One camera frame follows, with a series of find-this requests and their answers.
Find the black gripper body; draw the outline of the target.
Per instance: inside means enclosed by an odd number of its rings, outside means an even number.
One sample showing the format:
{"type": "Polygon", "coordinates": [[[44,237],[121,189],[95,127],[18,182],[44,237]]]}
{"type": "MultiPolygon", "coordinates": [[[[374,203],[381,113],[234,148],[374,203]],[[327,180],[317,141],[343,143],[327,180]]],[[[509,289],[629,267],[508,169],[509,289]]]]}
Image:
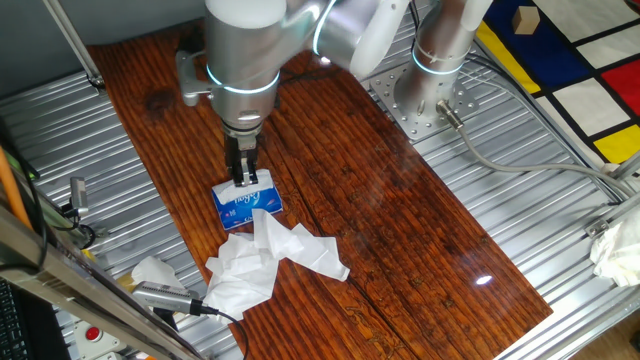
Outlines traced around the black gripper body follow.
{"type": "Polygon", "coordinates": [[[229,156],[240,153],[242,151],[250,151],[257,149],[257,137],[260,134],[260,128],[253,129],[235,129],[224,127],[225,134],[225,153],[229,156]]]}

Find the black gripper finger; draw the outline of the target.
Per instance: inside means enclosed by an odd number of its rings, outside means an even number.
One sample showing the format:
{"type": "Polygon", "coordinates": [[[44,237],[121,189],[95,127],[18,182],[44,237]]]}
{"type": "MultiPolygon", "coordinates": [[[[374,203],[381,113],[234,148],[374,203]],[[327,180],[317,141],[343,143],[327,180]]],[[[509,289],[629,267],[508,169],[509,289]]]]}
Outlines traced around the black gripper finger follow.
{"type": "Polygon", "coordinates": [[[227,153],[227,166],[236,187],[247,187],[259,182],[257,176],[257,150],[232,148],[227,153]]]}

